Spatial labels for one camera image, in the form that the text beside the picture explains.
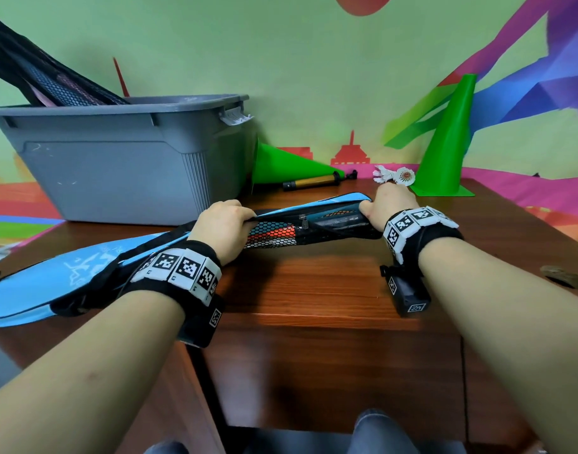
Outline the person's right hand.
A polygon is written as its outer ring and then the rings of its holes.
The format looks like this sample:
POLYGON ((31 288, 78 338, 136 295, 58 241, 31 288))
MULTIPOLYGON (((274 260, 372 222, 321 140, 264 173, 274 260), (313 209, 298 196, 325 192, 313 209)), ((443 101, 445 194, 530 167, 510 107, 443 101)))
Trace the person's right hand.
POLYGON ((376 224, 372 226, 379 232, 384 230, 387 221, 395 214, 420 207, 408 187, 394 183, 380 185, 373 201, 376 204, 376 224))

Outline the person's left hand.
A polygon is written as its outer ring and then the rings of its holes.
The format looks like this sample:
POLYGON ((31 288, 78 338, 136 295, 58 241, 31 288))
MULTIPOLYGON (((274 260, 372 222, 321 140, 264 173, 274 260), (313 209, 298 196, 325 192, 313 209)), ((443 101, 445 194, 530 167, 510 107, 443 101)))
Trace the person's left hand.
POLYGON ((245 248, 252 229, 229 223, 224 216, 223 201, 219 201, 200 214, 187 239, 208 245, 224 267, 245 248))

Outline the blue racket bag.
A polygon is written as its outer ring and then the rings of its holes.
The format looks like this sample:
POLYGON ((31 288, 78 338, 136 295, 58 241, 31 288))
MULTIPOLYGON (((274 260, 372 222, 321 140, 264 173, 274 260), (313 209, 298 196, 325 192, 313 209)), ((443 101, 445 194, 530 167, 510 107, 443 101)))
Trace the blue racket bag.
MULTIPOLYGON (((369 198, 360 192, 331 197, 281 211, 343 204, 369 198)), ((102 309, 153 252, 185 240, 194 221, 171 231, 96 244, 67 252, 10 275, 0 275, 0 328, 53 316, 75 317, 102 309)))

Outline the person's right forearm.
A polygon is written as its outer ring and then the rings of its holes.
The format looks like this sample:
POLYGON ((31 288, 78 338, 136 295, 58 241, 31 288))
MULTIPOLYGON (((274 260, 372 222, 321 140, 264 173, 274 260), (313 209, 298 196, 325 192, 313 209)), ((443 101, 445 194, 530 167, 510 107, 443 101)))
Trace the person's right forearm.
POLYGON ((419 268, 551 454, 578 454, 578 296, 457 238, 419 268))

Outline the person's left forearm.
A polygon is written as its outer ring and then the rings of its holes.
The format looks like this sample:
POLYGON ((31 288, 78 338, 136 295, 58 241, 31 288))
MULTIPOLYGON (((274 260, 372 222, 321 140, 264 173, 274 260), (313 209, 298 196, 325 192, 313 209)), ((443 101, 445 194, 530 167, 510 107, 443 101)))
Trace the person's left forearm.
POLYGON ((185 317, 156 292, 114 301, 0 389, 0 454, 115 454, 185 317))

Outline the black and gold hand pump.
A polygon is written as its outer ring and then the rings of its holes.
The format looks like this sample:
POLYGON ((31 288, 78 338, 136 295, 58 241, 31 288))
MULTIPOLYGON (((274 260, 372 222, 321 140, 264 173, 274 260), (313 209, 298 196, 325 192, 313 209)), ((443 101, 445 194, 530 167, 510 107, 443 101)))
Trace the black and gold hand pump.
POLYGON ((358 172, 355 169, 348 174, 334 171, 331 175, 323 175, 319 177, 283 182, 282 189, 283 191, 288 192, 293 190, 319 188, 324 186, 337 186, 345 180, 355 180, 357 175, 358 172))

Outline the racket with black mesh cover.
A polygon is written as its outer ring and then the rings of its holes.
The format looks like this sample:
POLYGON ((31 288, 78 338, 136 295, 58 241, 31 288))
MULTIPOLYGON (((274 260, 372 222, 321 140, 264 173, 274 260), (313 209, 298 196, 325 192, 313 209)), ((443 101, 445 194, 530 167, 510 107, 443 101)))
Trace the racket with black mesh cover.
POLYGON ((382 233, 360 212, 357 204, 311 207, 258 213, 246 249, 274 249, 332 242, 346 238, 377 240, 382 233))

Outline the right wrist marker band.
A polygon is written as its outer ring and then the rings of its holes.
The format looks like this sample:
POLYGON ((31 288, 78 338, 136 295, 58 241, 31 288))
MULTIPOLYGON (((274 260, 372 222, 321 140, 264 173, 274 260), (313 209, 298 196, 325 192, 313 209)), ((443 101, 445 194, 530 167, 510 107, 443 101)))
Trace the right wrist marker band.
POLYGON ((439 238, 463 240, 459 225, 439 210, 423 206, 394 214, 386 222, 383 238, 394 262, 382 265, 380 274, 390 289, 394 308, 402 318, 425 311, 431 297, 422 281, 420 253, 439 238))

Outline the wrist marker band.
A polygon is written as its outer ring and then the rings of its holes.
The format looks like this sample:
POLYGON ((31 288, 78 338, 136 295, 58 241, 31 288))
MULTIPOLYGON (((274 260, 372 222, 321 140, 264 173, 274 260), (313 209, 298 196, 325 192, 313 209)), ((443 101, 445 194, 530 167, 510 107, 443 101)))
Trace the wrist marker band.
POLYGON ((425 311, 431 297, 422 281, 420 253, 439 238, 463 240, 459 225, 439 210, 423 206, 394 214, 386 222, 383 238, 394 262, 382 265, 380 274, 390 289, 394 308, 402 318, 425 311))
POLYGON ((195 240, 181 240, 145 259, 123 285, 118 297, 133 291, 152 291, 172 298, 185 319, 178 340, 201 349, 211 343, 225 311, 216 293, 222 278, 213 250, 195 240))

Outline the green cone lying down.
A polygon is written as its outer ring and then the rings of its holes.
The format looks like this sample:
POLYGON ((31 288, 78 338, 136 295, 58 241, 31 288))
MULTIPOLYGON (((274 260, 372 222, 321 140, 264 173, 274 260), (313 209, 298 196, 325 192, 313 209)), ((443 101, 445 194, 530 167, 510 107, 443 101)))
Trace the green cone lying down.
POLYGON ((326 175, 335 175, 341 180, 345 178, 345 172, 341 169, 286 152, 259 140, 256 142, 252 184, 280 184, 326 175))

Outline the left wrist marker band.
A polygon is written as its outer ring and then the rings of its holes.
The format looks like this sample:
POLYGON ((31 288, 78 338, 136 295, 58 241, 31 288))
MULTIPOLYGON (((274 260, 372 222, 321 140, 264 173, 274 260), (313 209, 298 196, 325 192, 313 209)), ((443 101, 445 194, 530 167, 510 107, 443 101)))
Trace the left wrist marker band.
POLYGON ((133 291, 152 291, 172 298, 185 319, 178 340, 201 349, 211 343, 225 311, 216 293, 222 278, 213 250, 195 240, 181 240, 145 259, 123 285, 118 297, 133 291))

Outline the green upright cone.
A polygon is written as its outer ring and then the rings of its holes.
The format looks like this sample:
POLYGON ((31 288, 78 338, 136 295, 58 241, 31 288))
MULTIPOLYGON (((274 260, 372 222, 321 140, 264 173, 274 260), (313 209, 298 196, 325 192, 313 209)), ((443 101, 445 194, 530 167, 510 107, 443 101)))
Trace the green upright cone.
POLYGON ((473 197, 460 184, 469 143, 469 117, 477 76, 464 75, 416 171, 411 190, 418 197, 473 197))

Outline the red stick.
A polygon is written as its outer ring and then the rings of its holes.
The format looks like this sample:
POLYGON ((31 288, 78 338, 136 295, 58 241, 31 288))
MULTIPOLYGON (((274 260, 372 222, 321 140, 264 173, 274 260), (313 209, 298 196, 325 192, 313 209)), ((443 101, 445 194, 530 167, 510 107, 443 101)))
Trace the red stick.
POLYGON ((124 77, 123 77, 123 75, 122 75, 122 72, 121 72, 121 69, 120 69, 118 60, 117 60, 117 58, 115 58, 115 57, 113 57, 113 64, 114 64, 114 66, 115 66, 115 70, 116 70, 116 73, 117 73, 117 76, 118 76, 119 85, 120 85, 120 87, 121 87, 123 96, 124 96, 125 98, 128 98, 128 97, 130 97, 130 94, 129 94, 128 88, 127 88, 127 86, 126 86, 126 81, 124 80, 124 77))

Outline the person's legs in jeans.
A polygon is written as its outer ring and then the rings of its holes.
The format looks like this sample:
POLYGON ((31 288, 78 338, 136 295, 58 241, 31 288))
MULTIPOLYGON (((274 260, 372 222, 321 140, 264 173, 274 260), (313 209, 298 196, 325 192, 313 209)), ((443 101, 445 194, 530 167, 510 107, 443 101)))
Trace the person's legs in jeans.
POLYGON ((414 442, 385 412, 369 409, 356 419, 353 433, 258 429, 235 441, 226 454, 467 454, 462 442, 414 442))

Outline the black racket covers in bin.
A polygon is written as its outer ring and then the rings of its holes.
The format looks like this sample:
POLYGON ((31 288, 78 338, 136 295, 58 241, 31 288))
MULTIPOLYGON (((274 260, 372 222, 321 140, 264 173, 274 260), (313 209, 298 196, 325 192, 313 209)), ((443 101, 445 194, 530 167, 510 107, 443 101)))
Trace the black racket covers in bin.
POLYGON ((128 105, 129 102, 58 62, 0 21, 0 79, 31 106, 128 105))

